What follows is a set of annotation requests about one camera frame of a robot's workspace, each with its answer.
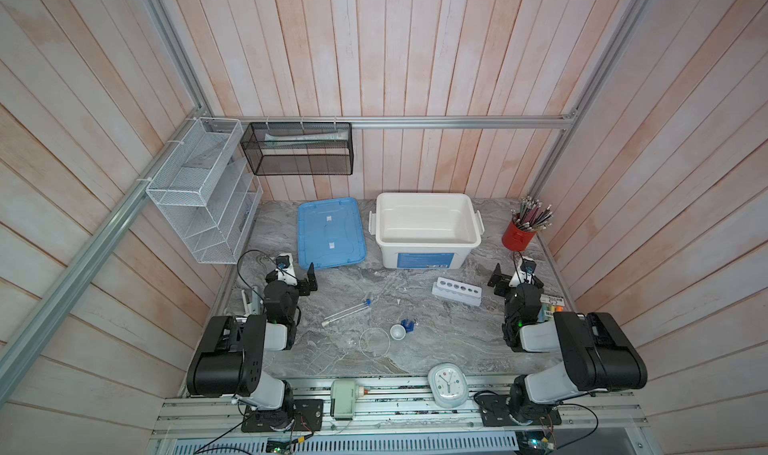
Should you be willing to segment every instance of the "red pencil cup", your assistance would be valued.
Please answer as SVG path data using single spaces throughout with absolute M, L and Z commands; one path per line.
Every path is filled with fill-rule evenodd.
M 509 227 L 502 237 L 502 243 L 512 251 L 523 251 L 528 248 L 534 235 L 536 235 L 535 231 L 520 230 L 514 226 L 514 222 L 509 222 Z

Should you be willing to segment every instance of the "gray marble tabletop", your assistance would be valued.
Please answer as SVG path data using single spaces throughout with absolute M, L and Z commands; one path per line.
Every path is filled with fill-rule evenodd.
M 511 219 L 514 200 L 476 199 L 485 233 L 458 270 L 392 270 L 382 265 L 376 239 L 368 233 L 370 211 L 375 200 L 358 201 L 366 236 L 366 259 L 357 265 L 316 270 L 319 290 L 300 299 L 301 323 L 296 342 L 289 351 L 265 352 L 264 369 L 274 377 L 354 377 L 369 375 L 426 375 L 430 368 L 451 362 L 466 374 L 534 373 L 558 363 L 559 354 L 515 353 L 504 344 L 502 323 L 504 300 L 493 294 L 487 282 L 496 263 L 512 274 L 512 253 L 502 245 L 502 234 Z M 256 213 L 247 249 L 259 249 L 274 257 L 290 251 L 297 258 L 297 213 L 299 202 L 264 202 Z M 544 292 L 561 295 L 554 271 L 538 239 L 524 255 L 536 263 L 536 276 Z M 251 252 L 240 267 L 242 276 L 255 287 L 264 287 L 264 275 L 274 264 L 264 255 Z M 298 268 L 299 278 L 305 272 Z M 472 307 L 438 298 L 432 283 L 446 277 L 483 287 L 482 304 Z M 243 315 L 241 280 L 230 297 L 227 313 Z M 345 317 L 327 327 L 322 319 L 369 298 L 369 310 Z M 413 332 L 401 341 L 389 338 L 389 351 L 370 358 L 360 351 L 360 337 L 370 327 L 389 328 L 404 318 L 416 322 Z

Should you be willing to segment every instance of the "blue label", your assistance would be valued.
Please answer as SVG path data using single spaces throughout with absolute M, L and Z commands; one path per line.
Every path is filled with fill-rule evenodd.
M 397 268 L 448 268 L 452 253 L 398 253 Z

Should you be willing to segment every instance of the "mounting plate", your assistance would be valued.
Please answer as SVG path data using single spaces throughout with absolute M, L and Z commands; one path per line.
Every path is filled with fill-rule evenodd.
M 507 405 L 508 395 L 493 395 L 490 393 L 480 396 L 482 404 L 485 409 L 480 409 L 480 418 L 484 427 L 519 427 L 521 424 L 514 421 L 509 414 L 509 406 Z M 562 419 L 560 413 L 556 410 L 549 412 L 549 416 L 552 417 L 553 425 L 560 425 Z M 549 419 L 534 420 L 531 425 L 548 425 Z
M 248 407 L 245 411 L 245 421 L 241 430 L 244 433 L 269 432 L 274 433 L 272 426 L 275 421 L 270 415 L 282 411 L 255 411 Z M 322 400 L 307 398 L 293 402 L 293 412 L 300 415 L 299 424 L 302 422 L 313 432 L 319 432 L 322 428 Z

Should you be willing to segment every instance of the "test tube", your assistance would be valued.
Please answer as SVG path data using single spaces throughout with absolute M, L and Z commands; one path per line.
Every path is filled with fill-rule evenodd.
M 362 311 L 362 310 L 365 310 L 367 308 L 370 308 L 370 306 L 371 306 L 371 301 L 370 300 L 366 300 L 362 304 L 358 304 L 358 305 L 355 305 L 353 307 L 348 307 L 348 308 L 346 308 L 344 310 L 338 311 L 337 313 L 335 313 L 333 315 L 327 316 L 325 318 L 325 320 L 322 321 L 321 325 L 323 327 L 327 327 L 328 324 L 330 324 L 332 321 L 341 320 L 342 318 L 344 318 L 344 317 L 346 317 L 348 315 L 355 314 L 355 313 L 357 313 L 359 311 Z

